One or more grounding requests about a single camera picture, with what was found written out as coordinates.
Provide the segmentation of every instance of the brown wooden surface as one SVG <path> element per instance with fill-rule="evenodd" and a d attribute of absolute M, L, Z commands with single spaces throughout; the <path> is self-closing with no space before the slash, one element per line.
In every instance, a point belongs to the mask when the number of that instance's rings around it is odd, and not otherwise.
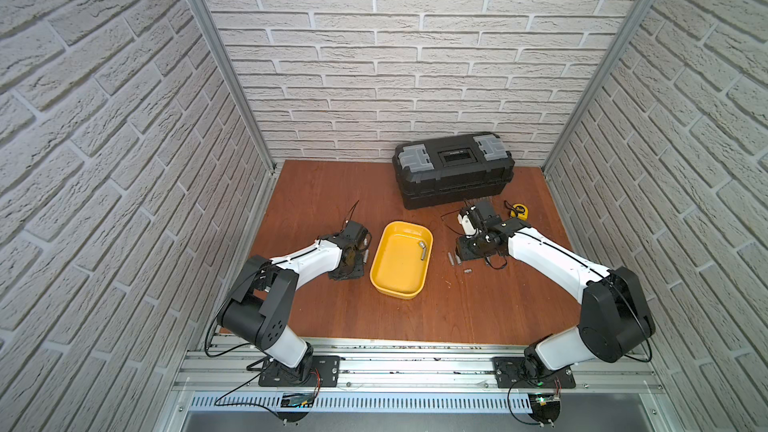
<path fill-rule="evenodd" d="M 360 199 L 353 220 L 372 234 L 366 275 L 331 281 L 323 275 L 302 287 L 293 302 L 290 326 L 302 336 L 378 338 L 409 341 L 530 344 L 578 322 L 578 303 L 531 267 L 509 258 L 500 271 L 481 260 L 451 265 L 448 251 L 456 234 L 440 215 L 460 202 L 405 210 L 391 164 L 287 161 L 266 210 L 251 255 L 275 257 L 311 244 L 340 229 Z M 514 179 L 493 204 L 503 200 L 529 209 L 528 221 L 553 241 L 570 248 L 552 197 L 538 168 L 514 169 Z M 461 230 L 454 216 L 446 216 Z M 378 292 L 369 272 L 384 227 L 403 220 L 426 226 L 434 236 L 424 289 L 406 301 Z M 492 258 L 494 266 L 503 264 Z"/>

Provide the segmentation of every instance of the gray metal part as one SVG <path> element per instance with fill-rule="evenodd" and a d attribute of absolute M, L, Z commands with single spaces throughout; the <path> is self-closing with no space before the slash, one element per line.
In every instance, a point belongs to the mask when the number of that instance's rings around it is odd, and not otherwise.
<path fill-rule="evenodd" d="M 496 160 L 497 158 L 507 158 L 507 149 L 504 142 L 493 134 L 486 136 L 473 137 L 478 147 L 485 155 L 485 160 Z"/>
<path fill-rule="evenodd" d="M 408 167 L 411 169 L 411 172 L 435 169 L 424 144 L 403 147 L 397 159 L 400 161 L 400 167 Z"/>

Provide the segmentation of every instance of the yellow tray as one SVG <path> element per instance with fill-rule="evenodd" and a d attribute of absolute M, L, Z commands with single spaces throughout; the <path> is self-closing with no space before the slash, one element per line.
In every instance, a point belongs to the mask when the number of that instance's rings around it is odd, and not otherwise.
<path fill-rule="evenodd" d="M 418 241 L 427 244 L 422 260 Z M 371 283 L 382 294 L 411 299 L 424 288 L 429 257 L 432 253 L 432 233 L 427 227 L 395 221 L 384 228 L 379 249 L 371 266 Z"/>

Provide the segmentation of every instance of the tape measure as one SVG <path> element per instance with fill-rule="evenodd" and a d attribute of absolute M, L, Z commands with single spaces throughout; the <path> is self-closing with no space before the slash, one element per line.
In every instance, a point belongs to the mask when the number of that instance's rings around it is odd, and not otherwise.
<path fill-rule="evenodd" d="M 520 220 L 528 220 L 528 207 L 523 204 L 513 204 L 512 210 L 509 211 L 510 217 L 517 217 Z"/>

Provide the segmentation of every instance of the black cable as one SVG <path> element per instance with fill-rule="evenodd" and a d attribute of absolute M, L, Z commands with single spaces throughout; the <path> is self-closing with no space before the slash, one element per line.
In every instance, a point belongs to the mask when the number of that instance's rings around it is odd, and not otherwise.
<path fill-rule="evenodd" d="M 539 425 L 539 424 L 541 424 L 541 422 L 523 422 L 522 420 L 520 420 L 519 418 L 517 418 L 514 415 L 514 412 L 512 412 L 512 404 L 510 404 L 510 402 L 509 402 L 509 393 L 510 392 L 512 392 L 512 388 L 509 388 L 509 390 L 507 390 L 507 408 L 509 409 L 509 413 L 512 415 L 512 418 L 515 419 L 517 422 L 519 422 L 521 424 L 525 424 L 525 425 Z"/>

